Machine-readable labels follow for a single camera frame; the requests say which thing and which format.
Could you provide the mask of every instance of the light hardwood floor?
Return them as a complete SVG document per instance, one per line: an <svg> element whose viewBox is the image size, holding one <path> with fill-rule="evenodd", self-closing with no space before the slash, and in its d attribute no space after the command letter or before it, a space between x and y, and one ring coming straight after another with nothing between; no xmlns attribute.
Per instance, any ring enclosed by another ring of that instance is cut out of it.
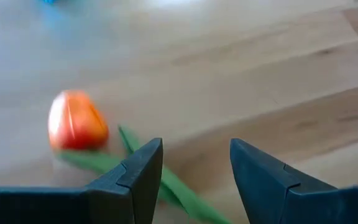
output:
<svg viewBox="0 0 358 224"><path fill-rule="evenodd" d="M358 1L0 0L0 185L95 177L48 146L68 88L95 100L112 151L117 123L163 137L166 164L234 223L230 138L358 184Z"/></svg>

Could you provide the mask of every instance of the wooden floor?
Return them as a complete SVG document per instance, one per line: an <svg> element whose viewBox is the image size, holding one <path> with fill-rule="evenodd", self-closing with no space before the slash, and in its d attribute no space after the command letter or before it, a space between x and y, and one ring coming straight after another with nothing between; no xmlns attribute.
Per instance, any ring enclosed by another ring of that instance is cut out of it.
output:
<svg viewBox="0 0 358 224"><path fill-rule="evenodd" d="M94 178L49 149L68 88L95 100L112 151L117 123L163 137L166 164L234 223L230 138L358 184L358 1L0 0L0 185Z"/></svg>

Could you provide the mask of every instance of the tulip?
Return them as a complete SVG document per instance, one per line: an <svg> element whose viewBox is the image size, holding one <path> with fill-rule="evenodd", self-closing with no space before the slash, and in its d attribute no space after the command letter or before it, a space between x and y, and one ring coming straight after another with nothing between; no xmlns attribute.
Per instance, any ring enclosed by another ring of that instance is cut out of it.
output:
<svg viewBox="0 0 358 224"><path fill-rule="evenodd" d="M89 150L103 146L109 129L83 91L63 91L49 112L48 133L53 149Z"/></svg>

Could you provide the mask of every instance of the green leaf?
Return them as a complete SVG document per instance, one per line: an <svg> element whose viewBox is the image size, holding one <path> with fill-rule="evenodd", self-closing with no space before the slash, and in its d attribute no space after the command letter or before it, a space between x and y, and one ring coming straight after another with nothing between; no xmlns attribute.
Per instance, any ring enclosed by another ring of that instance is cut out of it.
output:
<svg viewBox="0 0 358 224"><path fill-rule="evenodd" d="M129 154L140 149L139 139L130 129L119 125L118 130L124 147ZM230 223L228 219L200 199L194 191L189 189L165 166L162 167L162 179L158 196L168 203L183 208L191 218L215 224Z"/></svg>
<svg viewBox="0 0 358 224"><path fill-rule="evenodd" d="M107 173L122 161L117 156L110 156L103 152L62 151L57 156L79 168L93 170L98 174Z"/></svg>

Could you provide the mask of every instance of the orange tulip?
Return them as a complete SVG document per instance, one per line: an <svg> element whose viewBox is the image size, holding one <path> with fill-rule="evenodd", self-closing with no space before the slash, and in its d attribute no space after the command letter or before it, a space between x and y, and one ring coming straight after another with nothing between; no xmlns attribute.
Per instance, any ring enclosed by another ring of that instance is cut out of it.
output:
<svg viewBox="0 0 358 224"><path fill-rule="evenodd" d="M83 91L63 91L55 98L48 132L54 149L95 149L109 136L107 124Z"/></svg>

